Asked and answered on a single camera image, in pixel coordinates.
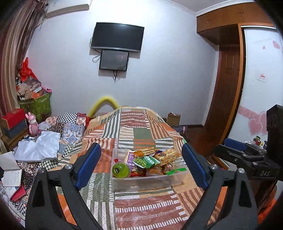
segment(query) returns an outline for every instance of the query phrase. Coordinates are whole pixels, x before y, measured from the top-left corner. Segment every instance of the wall-mounted tv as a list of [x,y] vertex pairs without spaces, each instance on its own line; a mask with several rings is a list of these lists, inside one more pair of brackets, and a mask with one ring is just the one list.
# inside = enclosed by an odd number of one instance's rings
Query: wall-mounted tv
[[140,52],[144,27],[118,23],[97,22],[91,41],[94,49]]
[[100,56],[100,69],[127,71],[129,52],[119,50],[102,50]]

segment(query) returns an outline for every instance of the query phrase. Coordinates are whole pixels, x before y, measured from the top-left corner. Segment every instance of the ceiling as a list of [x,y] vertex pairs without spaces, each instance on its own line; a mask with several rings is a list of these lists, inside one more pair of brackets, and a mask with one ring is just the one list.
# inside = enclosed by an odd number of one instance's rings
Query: ceiling
[[225,2],[227,0],[171,0],[176,2],[194,12],[198,12],[207,7],[213,6],[215,4]]

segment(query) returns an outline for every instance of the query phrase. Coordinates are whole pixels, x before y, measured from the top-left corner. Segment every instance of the yellow pipe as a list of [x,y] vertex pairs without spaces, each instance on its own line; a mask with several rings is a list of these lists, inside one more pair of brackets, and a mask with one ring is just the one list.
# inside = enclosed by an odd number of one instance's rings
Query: yellow pipe
[[93,117],[93,115],[98,111],[98,109],[100,108],[100,106],[102,105],[102,103],[108,101],[111,105],[113,109],[118,109],[120,106],[118,105],[118,103],[109,96],[104,96],[102,98],[100,98],[95,105],[91,108],[90,112],[89,112],[89,117]]

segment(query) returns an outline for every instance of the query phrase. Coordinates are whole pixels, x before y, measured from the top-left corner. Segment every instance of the sliding door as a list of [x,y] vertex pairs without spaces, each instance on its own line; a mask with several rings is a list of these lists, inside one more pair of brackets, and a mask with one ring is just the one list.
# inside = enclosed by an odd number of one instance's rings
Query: sliding door
[[247,27],[245,80],[240,106],[229,138],[267,140],[266,111],[283,105],[283,49],[275,29]]

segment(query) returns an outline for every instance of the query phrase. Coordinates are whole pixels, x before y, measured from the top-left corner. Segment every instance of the red book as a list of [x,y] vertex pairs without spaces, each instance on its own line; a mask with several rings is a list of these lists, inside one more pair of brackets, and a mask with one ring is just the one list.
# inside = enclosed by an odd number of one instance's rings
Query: red book
[[25,188],[23,187],[23,183],[21,184],[20,188],[12,195],[11,200],[17,201],[18,199],[22,198],[26,193]]

